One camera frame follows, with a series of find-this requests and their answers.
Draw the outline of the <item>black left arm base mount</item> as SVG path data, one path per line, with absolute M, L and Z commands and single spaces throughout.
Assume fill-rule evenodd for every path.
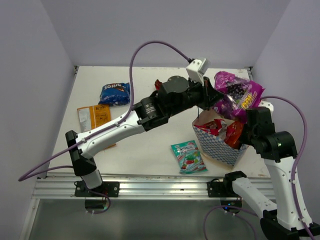
M 75 197 L 102 197 L 104 195 L 109 198 L 117 198 L 120 191 L 120 183 L 118 181 L 103 181 L 101 186 L 87 190 L 84 181 L 75 181 Z

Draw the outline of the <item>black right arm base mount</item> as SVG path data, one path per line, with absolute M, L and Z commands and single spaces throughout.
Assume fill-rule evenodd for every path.
M 214 178 L 206 183 L 209 198 L 238 198 L 239 195 L 232 190 L 227 190 L 224 183 Z

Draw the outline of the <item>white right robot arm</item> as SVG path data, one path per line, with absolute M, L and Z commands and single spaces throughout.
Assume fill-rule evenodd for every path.
M 223 178 L 227 196 L 242 197 L 260 220 L 260 227 L 269 240 L 298 240 L 320 234 L 320 226 L 305 208 L 298 172 L 293 169 L 297 149 L 287 131 L 276 132 L 271 111 L 267 107 L 246 110 L 240 142 L 252 146 L 266 165 L 276 202 L 270 201 L 255 188 L 242 171 Z

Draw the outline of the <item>pink snack bag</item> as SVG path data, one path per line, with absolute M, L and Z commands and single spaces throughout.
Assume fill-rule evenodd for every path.
M 204 131 L 205 133 L 219 136 L 227 130 L 227 123 L 223 119 L 214 119 L 202 125 L 195 125 L 196 128 Z

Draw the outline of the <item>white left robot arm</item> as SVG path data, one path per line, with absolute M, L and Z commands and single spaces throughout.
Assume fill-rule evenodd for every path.
M 207 77 L 203 83 L 194 83 L 178 75 L 172 76 L 120 117 L 91 131 L 68 131 L 65 139 L 74 174 L 82 178 L 92 196 L 101 195 L 104 184 L 94 160 L 98 152 L 130 136 L 167 124 L 171 117 L 194 106 L 208 110 L 223 97 Z

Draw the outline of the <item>teal Fox's candy bag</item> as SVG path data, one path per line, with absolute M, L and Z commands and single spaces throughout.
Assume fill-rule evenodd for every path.
M 200 150 L 194 140 L 173 144 L 171 149 L 176 157 L 180 174 L 197 174 L 207 171 Z

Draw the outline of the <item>purple grape candy bag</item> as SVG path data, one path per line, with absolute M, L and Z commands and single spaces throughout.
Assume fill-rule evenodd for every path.
M 220 71 L 214 76 L 214 89 L 224 97 L 212 108 L 223 118 L 247 122 L 246 110 L 258 107 L 264 88 L 253 80 L 244 79 L 233 73 Z

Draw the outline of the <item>blue checkered paper bag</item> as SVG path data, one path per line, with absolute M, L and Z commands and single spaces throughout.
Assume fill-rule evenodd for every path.
M 248 145 L 243 144 L 239 149 L 227 145 L 219 136 L 214 136 L 197 126 L 206 124 L 215 119 L 224 120 L 229 126 L 232 120 L 220 118 L 214 110 L 203 110 L 192 122 L 192 128 L 201 147 L 201 151 L 210 159 L 217 160 L 225 165 L 234 166 L 242 158 L 248 149 Z

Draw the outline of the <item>orange cream cassava chips bag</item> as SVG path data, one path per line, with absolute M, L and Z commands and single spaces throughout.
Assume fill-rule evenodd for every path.
M 241 147 L 240 136 L 242 134 L 244 124 L 238 120 L 230 124 L 226 129 L 224 142 L 231 148 L 239 150 Z

